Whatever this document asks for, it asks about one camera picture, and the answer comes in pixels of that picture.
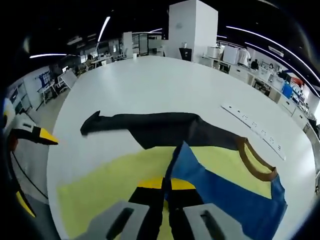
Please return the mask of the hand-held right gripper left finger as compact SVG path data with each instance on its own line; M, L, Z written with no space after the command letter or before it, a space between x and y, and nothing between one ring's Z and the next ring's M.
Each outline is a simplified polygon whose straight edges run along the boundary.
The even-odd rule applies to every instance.
M162 177L138 183L128 201L120 200L94 217L83 240L155 240L162 224Z

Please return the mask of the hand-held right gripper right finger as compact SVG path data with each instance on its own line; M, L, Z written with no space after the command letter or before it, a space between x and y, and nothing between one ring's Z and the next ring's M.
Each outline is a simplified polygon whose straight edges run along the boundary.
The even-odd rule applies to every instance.
M213 203L204 203L190 182L167 185L169 225L175 240L245 240L242 225Z

